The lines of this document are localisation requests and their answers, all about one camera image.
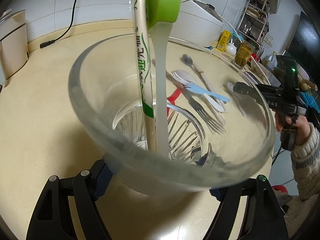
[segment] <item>glass cup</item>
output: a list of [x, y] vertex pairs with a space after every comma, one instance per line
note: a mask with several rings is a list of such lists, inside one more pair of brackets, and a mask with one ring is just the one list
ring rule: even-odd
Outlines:
[[242, 41], [238, 53], [235, 57], [235, 65], [239, 69], [243, 69], [247, 64], [250, 56], [254, 52], [255, 47], [247, 41]]

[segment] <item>plastic bottle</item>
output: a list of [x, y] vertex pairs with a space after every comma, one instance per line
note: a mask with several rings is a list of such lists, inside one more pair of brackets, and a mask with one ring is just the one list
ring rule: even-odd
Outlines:
[[272, 71], [275, 66], [277, 65], [277, 59], [276, 59], [277, 53], [274, 51], [269, 57], [267, 57], [264, 66], [269, 70]]

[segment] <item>metal shelf rack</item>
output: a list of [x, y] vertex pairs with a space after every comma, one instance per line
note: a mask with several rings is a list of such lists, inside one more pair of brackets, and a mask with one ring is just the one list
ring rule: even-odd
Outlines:
[[246, 41], [256, 47], [255, 54], [258, 57], [264, 51], [262, 41], [268, 33], [269, 11], [268, 0], [248, 0], [236, 28]]

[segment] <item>person's arm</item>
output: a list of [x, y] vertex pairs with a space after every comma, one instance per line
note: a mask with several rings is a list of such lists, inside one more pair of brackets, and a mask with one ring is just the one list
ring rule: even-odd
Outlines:
[[[287, 117], [286, 121], [292, 124], [290, 117]], [[281, 132], [283, 126], [277, 114], [276, 126]], [[298, 183], [299, 196], [301, 200], [306, 200], [320, 193], [320, 134], [304, 116], [299, 116], [293, 126], [297, 127], [298, 131], [296, 146], [291, 152], [292, 169]]]

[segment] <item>screw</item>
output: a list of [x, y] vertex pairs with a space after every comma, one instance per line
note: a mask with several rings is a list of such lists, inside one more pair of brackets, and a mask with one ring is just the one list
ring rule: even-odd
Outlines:
[[261, 181], [266, 181], [266, 180], [267, 180], [267, 177], [264, 176], [264, 175], [259, 175], [258, 178], [259, 178]]
[[88, 170], [81, 171], [81, 176], [88, 176], [89, 173], [90, 173], [90, 171], [88, 171]]
[[57, 176], [52, 175], [52, 176], [49, 178], [49, 181], [54, 182], [56, 179], [57, 179]]

